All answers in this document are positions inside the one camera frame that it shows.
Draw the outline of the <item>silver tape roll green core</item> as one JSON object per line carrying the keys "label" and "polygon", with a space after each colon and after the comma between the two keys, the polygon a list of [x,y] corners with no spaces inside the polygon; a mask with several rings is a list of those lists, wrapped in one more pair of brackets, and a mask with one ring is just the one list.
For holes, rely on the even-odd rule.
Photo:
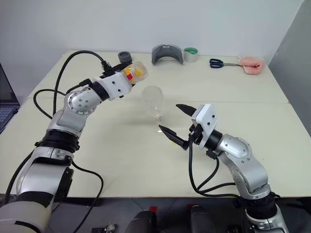
{"label": "silver tape roll green core", "polygon": [[193,47],[187,47],[183,50],[183,59],[187,63],[194,63],[198,60],[198,49]]}

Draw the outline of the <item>clear wine glass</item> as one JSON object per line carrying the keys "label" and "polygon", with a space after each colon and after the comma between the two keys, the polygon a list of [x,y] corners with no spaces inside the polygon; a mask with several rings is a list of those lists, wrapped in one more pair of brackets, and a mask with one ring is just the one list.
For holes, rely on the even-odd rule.
{"label": "clear wine glass", "polygon": [[165,100],[162,89],[158,86],[148,86],[144,88],[141,92],[141,102],[145,113],[155,121],[155,131],[157,133],[162,133],[162,130],[159,128],[165,110]]}

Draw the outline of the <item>dark blue handled scissors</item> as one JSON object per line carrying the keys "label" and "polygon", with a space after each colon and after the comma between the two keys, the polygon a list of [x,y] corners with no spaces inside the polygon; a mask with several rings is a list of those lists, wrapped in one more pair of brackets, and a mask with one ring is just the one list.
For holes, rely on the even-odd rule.
{"label": "dark blue handled scissors", "polygon": [[212,58],[212,59],[209,60],[209,66],[210,66],[210,68],[223,68],[225,66],[228,66],[228,67],[239,67],[240,65],[238,65],[236,63],[226,63],[226,62],[223,62],[220,59]]}

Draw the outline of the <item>dark rounded block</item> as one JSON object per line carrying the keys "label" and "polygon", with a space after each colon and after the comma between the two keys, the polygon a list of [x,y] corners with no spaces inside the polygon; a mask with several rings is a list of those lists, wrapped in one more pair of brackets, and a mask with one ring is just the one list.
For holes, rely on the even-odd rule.
{"label": "dark rounded block", "polygon": [[150,210],[139,212],[128,224],[124,233],[155,233],[157,216]]}
{"label": "dark rounded block", "polygon": [[217,233],[210,214],[199,205],[192,206],[190,210],[191,233]]}

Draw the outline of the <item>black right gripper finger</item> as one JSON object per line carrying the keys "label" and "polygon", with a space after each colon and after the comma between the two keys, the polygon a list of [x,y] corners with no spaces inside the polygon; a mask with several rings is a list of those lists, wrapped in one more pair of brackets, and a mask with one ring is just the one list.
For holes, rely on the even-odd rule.
{"label": "black right gripper finger", "polygon": [[187,149],[189,147],[189,142],[177,136],[177,133],[172,131],[171,129],[159,125],[161,131],[166,135],[166,137],[174,142],[175,144],[179,145],[183,149]]}
{"label": "black right gripper finger", "polygon": [[196,108],[186,104],[177,104],[176,107],[188,116],[192,116],[196,111]]}

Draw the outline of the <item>dark laptop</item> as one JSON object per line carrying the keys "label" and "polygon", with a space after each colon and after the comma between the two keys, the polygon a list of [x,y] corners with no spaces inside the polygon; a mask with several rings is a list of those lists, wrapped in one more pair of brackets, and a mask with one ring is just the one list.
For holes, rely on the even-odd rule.
{"label": "dark laptop", "polygon": [[19,108],[20,104],[0,63],[0,134]]}

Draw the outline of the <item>clear plastic bottle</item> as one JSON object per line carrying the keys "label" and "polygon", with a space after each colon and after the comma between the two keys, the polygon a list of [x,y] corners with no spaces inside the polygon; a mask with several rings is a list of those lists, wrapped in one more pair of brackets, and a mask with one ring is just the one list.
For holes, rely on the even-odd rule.
{"label": "clear plastic bottle", "polygon": [[132,85],[141,82],[148,76],[147,69],[141,62],[132,63],[122,71]]}

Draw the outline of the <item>pink fluffy cloth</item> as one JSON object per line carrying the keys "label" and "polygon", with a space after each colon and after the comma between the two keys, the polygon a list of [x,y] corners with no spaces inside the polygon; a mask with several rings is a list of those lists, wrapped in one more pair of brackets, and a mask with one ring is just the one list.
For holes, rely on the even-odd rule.
{"label": "pink fluffy cloth", "polygon": [[262,72],[265,61],[261,58],[243,56],[238,58],[238,65],[242,66],[248,75],[258,75]]}

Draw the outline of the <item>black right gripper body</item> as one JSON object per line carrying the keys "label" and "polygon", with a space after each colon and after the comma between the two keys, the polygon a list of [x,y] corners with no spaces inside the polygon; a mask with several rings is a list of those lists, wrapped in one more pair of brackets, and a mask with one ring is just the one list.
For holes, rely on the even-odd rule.
{"label": "black right gripper body", "polygon": [[189,132],[190,133],[188,134],[189,136],[188,140],[183,143],[183,146],[182,146],[183,150],[187,150],[191,143],[199,145],[203,138],[203,135],[202,135],[203,128],[200,124],[196,126],[192,124],[189,128]]}

